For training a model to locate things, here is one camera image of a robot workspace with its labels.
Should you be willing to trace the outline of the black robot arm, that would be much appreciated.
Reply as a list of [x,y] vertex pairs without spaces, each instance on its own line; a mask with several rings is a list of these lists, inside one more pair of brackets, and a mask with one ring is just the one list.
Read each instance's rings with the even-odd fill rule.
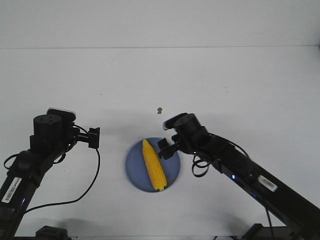
[[174,142],[158,142],[158,155],[165,160],[175,152],[193,155],[192,168],[204,169],[195,173],[203,177],[210,166],[226,175],[260,203],[268,216],[274,215],[283,226],[263,226],[255,223],[243,240],[318,240],[320,238],[320,209],[251,160],[249,155],[232,141],[210,133],[193,113],[180,113],[163,123],[163,129],[174,129]]
[[48,170],[61,163],[77,142],[97,150],[100,128],[85,130],[75,125],[72,112],[57,111],[33,119],[30,148],[14,154],[7,177],[0,188],[0,238],[12,240],[28,206]]

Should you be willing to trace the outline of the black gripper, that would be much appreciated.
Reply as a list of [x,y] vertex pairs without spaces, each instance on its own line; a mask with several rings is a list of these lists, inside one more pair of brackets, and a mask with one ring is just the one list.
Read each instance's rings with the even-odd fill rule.
[[75,114],[43,114],[35,117],[29,150],[43,156],[60,156],[78,142],[88,143],[91,149],[99,149],[100,128],[90,128],[88,133],[80,133],[75,120]]
[[171,158],[175,152],[181,151],[186,154],[195,154],[200,151],[200,146],[210,138],[209,132],[200,124],[193,113],[178,119],[172,128],[175,135],[171,137],[172,144],[166,138],[158,143],[160,158]]

